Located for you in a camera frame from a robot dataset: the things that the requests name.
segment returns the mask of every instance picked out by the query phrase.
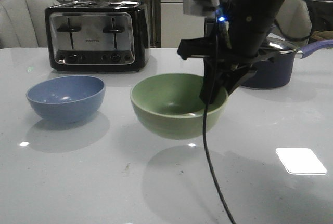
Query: toaster brand logo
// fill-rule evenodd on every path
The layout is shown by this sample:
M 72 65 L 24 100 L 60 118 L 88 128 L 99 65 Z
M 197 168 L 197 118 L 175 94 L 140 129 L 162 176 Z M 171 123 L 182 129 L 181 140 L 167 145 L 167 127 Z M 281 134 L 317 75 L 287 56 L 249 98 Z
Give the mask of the toaster brand logo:
M 86 39 L 86 42 L 99 42 L 99 39 Z

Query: blue bowl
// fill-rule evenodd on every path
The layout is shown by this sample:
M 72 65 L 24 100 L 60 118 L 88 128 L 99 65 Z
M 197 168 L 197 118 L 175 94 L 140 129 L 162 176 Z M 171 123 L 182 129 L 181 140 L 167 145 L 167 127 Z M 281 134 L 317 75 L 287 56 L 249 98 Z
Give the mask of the blue bowl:
M 102 80 L 74 75 L 41 82 L 27 91 L 27 99 L 42 118 L 61 123 L 74 123 L 94 114 L 105 94 Z

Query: purple pot handle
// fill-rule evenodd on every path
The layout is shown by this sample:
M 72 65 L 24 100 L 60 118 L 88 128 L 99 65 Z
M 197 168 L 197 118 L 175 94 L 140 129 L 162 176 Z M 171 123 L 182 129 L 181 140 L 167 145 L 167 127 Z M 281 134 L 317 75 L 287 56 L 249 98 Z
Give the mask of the purple pot handle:
M 327 48 L 327 47 L 333 47 L 333 39 L 328 39 L 325 41 L 316 41 L 316 42 L 312 42 L 306 46 L 302 46 L 300 48 L 300 51 L 303 52 L 301 59 L 309 56 L 310 54 L 314 53 L 315 51 L 317 51 L 319 49 Z

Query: green bowl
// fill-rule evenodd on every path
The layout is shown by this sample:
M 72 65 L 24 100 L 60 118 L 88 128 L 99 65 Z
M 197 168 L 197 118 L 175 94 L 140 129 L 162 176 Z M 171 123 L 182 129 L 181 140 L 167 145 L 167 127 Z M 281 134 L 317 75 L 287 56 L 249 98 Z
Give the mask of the green bowl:
M 202 76 L 170 73 L 146 78 L 130 93 L 139 121 L 151 132 L 170 139 L 189 139 L 202 134 L 205 105 L 199 98 Z M 222 87 L 215 102 L 209 105 L 207 130 L 210 130 L 225 107 L 227 91 Z

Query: gray chair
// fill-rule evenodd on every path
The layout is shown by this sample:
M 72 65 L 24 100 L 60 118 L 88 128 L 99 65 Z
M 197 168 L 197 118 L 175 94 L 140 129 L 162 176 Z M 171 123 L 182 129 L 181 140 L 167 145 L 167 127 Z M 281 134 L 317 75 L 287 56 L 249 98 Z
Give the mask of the gray chair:
M 311 32 L 311 19 L 308 7 L 304 0 L 285 0 L 276 16 L 283 33 L 293 38 L 302 38 L 309 36 Z M 283 37 L 281 31 L 277 28 L 272 33 Z M 292 41 L 299 47 L 308 43 L 304 41 Z
M 0 0 L 0 48 L 47 47 L 44 10 L 56 0 Z

